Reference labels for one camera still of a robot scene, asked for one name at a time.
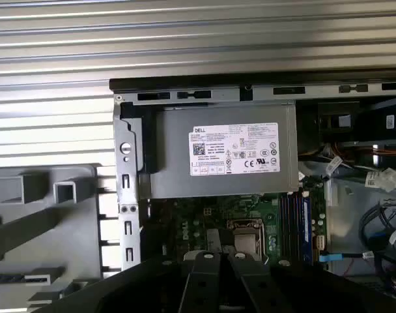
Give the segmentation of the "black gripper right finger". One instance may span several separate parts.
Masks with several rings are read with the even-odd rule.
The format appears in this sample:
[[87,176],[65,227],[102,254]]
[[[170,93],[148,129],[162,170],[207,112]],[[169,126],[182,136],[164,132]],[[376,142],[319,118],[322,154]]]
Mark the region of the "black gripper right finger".
[[396,299],[312,265],[271,267],[237,250],[231,230],[221,246],[238,280],[247,312],[396,312]]

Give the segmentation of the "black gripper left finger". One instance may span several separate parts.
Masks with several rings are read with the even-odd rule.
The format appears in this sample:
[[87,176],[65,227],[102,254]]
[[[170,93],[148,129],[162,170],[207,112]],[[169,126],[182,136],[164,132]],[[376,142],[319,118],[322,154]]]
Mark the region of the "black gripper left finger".
[[220,265],[220,254],[205,250],[182,262],[156,256],[39,312],[217,312]]

